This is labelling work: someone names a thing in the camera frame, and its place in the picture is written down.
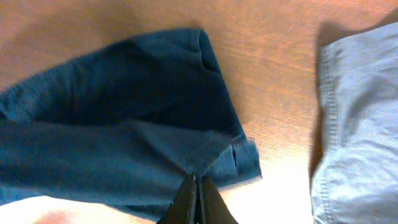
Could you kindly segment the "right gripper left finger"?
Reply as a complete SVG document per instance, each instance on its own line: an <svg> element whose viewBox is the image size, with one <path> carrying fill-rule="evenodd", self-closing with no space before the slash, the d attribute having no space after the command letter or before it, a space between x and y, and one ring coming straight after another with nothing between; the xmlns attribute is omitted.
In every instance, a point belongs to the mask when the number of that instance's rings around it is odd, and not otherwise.
<svg viewBox="0 0 398 224"><path fill-rule="evenodd" d="M165 215L157 224L194 224L197 204L195 175L187 175Z"/></svg>

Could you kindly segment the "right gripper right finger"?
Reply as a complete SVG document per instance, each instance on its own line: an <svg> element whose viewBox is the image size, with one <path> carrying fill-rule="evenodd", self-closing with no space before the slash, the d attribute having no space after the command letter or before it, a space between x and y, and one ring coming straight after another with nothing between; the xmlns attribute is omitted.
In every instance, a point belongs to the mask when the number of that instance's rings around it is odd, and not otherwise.
<svg viewBox="0 0 398 224"><path fill-rule="evenodd" d="M199 224L238 224L209 177L198 183Z"/></svg>

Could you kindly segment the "navy blue shorts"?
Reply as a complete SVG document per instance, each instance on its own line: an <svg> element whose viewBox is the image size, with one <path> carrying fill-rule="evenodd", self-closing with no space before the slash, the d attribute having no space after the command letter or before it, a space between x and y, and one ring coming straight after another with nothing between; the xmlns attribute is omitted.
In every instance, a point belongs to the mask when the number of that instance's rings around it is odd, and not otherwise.
<svg viewBox="0 0 398 224"><path fill-rule="evenodd" d="M138 35L1 93L1 203L49 196L158 220L188 174L261 175L207 34Z"/></svg>

